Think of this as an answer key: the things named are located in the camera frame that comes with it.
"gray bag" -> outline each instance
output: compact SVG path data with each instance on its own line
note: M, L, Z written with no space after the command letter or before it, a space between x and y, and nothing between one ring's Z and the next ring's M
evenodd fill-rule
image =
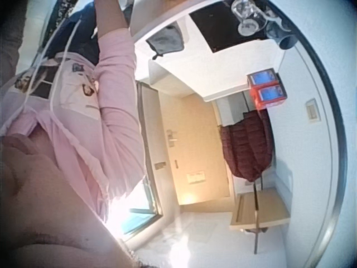
M166 53L182 51L185 48L182 32L177 22L167 25L147 39L146 42L156 52L153 60L156 60L158 56L162 57Z

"pink sleeve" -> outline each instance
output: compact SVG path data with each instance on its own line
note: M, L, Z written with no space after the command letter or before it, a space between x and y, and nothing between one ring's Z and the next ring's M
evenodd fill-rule
M134 79L134 42L128 29L109 32L98 42L99 64L95 68L99 83L98 102L103 123L111 135L104 139L113 140L127 180L133 178L134 181L126 183L130 191L138 183L138 178L143 178L145 171Z

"red box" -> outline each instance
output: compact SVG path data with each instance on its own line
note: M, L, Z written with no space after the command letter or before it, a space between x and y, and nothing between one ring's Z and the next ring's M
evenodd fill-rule
M283 103L287 94L274 69L258 71L248 76L250 95L258 110Z

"wooden door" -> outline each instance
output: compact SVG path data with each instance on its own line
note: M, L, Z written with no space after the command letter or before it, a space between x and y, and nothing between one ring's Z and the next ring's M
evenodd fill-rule
M228 197L229 184L213 105L197 94L159 93L166 144L180 205Z

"white cable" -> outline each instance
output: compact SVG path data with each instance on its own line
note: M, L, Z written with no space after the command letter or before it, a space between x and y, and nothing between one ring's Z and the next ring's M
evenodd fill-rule
M52 90L52 94L51 94L51 99L50 99L50 111L54 111L54 97L55 97L55 92L57 90L57 83L58 83L58 79L59 79L59 76L61 75L61 71L62 71L62 68L63 68L63 63L65 62L66 60L66 57L67 57L67 52L68 52L68 49L69 49L69 46L71 45L71 42L72 42L72 39L77 31L77 28L79 26L81 22L81 19L78 20L78 22L76 23L76 25L74 26L73 30L72 30L72 33L67 41L67 44L66 44L66 47L65 47L65 51L63 53L63 56L62 56L62 60L61 60L61 64L60 64L60 67L58 68L58 71L57 71L57 75L56 75L56 78L55 78L55 81L53 83L53 90Z
M47 44L45 45L45 48L43 50L43 52L41 53L41 56L40 56L40 59L36 65L36 68L35 68L35 71L33 72L32 74L32 77L31 77L31 80L30 80L30 83L28 85L28 88L27 88L27 92L26 92L26 97L25 97L25 101L23 103L23 105L20 107L20 109L23 109L27 100L28 100L28 97L30 96L30 93L31 93L31 90L32 90L32 86L33 86L33 83L35 81L35 77L36 77L36 74L39 70L39 68L41 67L41 63L45 57L45 54L47 52L47 50L49 49L53 39L55 38L57 32L59 31L59 29L61 28L62 24L64 23L64 21L66 20L66 18L64 18L61 23L58 25L57 29L54 31L54 33L51 35L50 39L48 40Z

